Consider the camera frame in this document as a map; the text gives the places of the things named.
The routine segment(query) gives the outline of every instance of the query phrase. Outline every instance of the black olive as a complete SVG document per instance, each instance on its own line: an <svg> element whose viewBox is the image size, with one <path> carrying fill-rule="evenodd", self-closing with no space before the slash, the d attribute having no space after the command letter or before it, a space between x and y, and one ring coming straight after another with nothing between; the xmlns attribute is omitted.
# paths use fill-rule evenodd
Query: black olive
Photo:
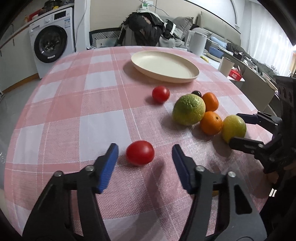
<svg viewBox="0 0 296 241"><path fill-rule="evenodd" d="M199 91L193 91L192 94L198 95L200 98L202 97L202 93Z"/></svg>

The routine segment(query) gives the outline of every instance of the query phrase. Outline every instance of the red tomato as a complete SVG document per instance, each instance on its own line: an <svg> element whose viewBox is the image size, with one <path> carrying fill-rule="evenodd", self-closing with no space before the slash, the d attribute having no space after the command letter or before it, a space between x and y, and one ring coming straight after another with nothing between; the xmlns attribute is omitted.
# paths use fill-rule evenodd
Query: red tomato
<svg viewBox="0 0 296 241"><path fill-rule="evenodd" d="M170 91L164 86L157 86L152 91L152 97L158 103L164 103L170 97Z"/></svg>
<svg viewBox="0 0 296 241"><path fill-rule="evenodd" d="M126 149L126 159L133 165L146 165L153 158L154 148L148 141L135 141Z"/></svg>

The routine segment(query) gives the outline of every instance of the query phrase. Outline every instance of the pink and white tablecloth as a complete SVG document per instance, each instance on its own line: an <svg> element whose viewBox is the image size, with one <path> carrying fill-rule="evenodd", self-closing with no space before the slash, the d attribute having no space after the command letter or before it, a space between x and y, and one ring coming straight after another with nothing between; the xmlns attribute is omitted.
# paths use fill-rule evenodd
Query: pink and white tablecloth
<svg viewBox="0 0 296 241"><path fill-rule="evenodd" d="M160 83L133 67L131 56L143 50L183 56L200 69L200 75L187 84ZM163 105L155 104L151 97L160 84L171 92ZM172 122L175 101L193 90L213 92L221 118L256 112L233 83L189 52L112 47L60 59L25 105L8 149L4 190L15 229L22 233L53 172L76 172L93 164L112 142L118 144L120 157L108 188L97 196L111 240L178 240L192 198L182 189L172 161L171 149L176 143L198 165L213 172L236 172L260 210L270 192L261 164L252 155L230 150L219 135L209 137L198 126L184 128ZM247 136L265 143L271 139L269 132L254 125L247 126ZM152 143L155 159L134 167L126 162L125 150L141 139ZM208 234L213 233L216 205L214 198ZM82 234L75 195L73 211L76 232Z"/></svg>

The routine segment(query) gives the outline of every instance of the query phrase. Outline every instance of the blue container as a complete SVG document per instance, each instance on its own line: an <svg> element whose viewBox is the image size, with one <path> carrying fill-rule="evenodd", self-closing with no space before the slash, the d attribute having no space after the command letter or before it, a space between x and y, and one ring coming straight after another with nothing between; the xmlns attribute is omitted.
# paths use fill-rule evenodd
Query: blue container
<svg viewBox="0 0 296 241"><path fill-rule="evenodd" d="M221 52L220 50L218 49L215 49L213 47L210 47L209 48L209 54L217 57L217 58L222 58L223 57L223 52Z"/></svg>

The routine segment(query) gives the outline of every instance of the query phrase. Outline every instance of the white sheer curtain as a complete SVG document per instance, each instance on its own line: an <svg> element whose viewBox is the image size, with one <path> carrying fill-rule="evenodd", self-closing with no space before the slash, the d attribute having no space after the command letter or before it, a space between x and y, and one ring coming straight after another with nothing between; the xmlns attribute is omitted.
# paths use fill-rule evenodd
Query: white sheer curtain
<svg viewBox="0 0 296 241"><path fill-rule="evenodd" d="M253 58L287 76L293 47L277 21L262 5L250 1L246 1L243 21L242 47Z"/></svg>

